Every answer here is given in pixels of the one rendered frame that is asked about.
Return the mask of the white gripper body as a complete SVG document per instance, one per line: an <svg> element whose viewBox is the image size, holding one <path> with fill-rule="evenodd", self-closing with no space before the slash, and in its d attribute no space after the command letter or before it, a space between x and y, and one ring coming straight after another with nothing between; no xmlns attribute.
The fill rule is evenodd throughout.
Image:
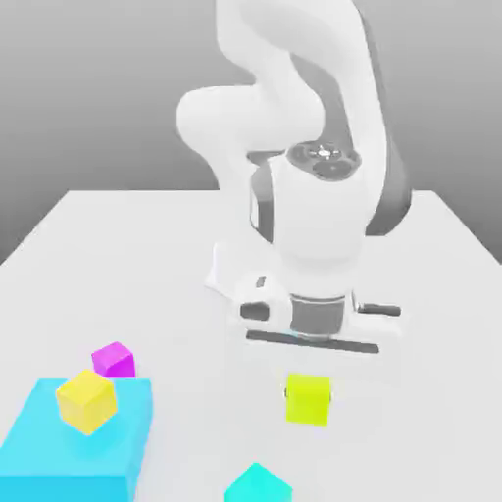
<svg viewBox="0 0 502 502"><path fill-rule="evenodd" d="M276 372L330 377L398 377L403 355L398 340L313 341L292 335L246 330L239 340L246 358Z"/></svg>

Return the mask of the small lime cube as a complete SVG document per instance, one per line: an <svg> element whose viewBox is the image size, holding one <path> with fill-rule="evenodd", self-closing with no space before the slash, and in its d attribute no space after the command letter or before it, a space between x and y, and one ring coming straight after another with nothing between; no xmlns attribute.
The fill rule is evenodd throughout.
<svg viewBox="0 0 502 502"><path fill-rule="evenodd" d="M325 427L331 399L327 376L289 374L285 387L286 420L290 423Z"/></svg>

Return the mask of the small turquoise cube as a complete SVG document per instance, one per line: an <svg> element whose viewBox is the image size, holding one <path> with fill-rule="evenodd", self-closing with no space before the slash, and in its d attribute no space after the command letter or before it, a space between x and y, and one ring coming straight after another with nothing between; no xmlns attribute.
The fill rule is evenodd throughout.
<svg viewBox="0 0 502 502"><path fill-rule="evenodd" d="M292 487L253 463L224 492L223 502L292 502Z"/></svg>

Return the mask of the small magenta cube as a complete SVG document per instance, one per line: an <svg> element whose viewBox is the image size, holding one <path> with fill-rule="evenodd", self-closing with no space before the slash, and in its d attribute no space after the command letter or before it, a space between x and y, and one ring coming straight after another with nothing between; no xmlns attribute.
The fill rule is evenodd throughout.
<svg viewBox="0 0 502 502"><path fill-rule="evenodd" d="M132 352L119 341L91 354L94 372L106 378L136 377Z"/></svg>

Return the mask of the small yellow cube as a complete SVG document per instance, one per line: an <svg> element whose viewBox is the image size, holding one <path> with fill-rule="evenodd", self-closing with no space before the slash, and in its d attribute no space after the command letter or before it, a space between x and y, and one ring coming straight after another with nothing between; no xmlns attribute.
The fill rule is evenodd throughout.
<svg viewBox="0 0 502 502"><path fill-rule="evenodd" d="M84 370L56 390L61 419L79 432L90 435L117 414L114 383Z"/></svg>

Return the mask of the large cyan box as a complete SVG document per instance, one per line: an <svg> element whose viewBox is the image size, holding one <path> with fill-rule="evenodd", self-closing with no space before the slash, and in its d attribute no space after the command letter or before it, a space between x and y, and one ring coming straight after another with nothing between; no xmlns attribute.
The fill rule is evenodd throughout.
<svg viewBox="0 0 502 502"><path fill-rule="evenodd" d="M0 445L0 502L134 502L153 415L151 381L114 380L118 413L90 435L62 421L41 378Z"/></svg>

